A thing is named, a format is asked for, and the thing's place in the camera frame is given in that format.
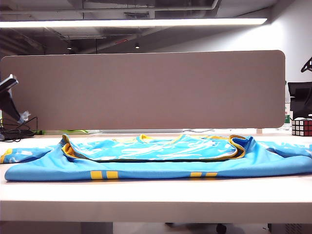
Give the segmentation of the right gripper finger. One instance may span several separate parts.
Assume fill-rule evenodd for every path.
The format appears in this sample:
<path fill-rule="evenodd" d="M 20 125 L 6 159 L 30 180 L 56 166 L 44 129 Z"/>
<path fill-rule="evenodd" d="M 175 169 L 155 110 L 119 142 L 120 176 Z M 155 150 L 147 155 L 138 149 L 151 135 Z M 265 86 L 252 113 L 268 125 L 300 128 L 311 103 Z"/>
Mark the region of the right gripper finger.
<path fill-rule="evenodd" d="M 312 58 L 310 58 L 301 68 L 301 73 L 305 71 L 312 71 Z"/>

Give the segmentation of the left gripper taped-tip finger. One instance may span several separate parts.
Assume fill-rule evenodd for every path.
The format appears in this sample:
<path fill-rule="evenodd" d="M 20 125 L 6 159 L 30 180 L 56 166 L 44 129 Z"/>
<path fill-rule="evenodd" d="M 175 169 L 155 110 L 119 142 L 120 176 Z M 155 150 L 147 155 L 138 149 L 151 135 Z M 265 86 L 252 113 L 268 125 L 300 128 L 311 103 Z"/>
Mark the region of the left gripper taped-tip finger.
<path fill-rule="evenodd" d="M 10 89 L 4 86 L 0 87 L 0 109 L 8 114 L 17 123 L 27 122 L 30 116 L 28 111 L 23 113 L 19 113 L 17 111 Z"/>

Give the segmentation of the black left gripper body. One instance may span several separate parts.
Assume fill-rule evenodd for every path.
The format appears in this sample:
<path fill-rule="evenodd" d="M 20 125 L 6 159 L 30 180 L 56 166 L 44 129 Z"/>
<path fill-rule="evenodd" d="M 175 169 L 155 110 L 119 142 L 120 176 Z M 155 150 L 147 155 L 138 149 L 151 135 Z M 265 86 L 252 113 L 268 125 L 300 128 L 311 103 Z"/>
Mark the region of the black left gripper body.
<path fill-rule="evenodd" d="M 17 78 L 13 74 L 10 74 L 8 78 L 0 82 L 0 92 L 9 91 L 18 83 Z"/>

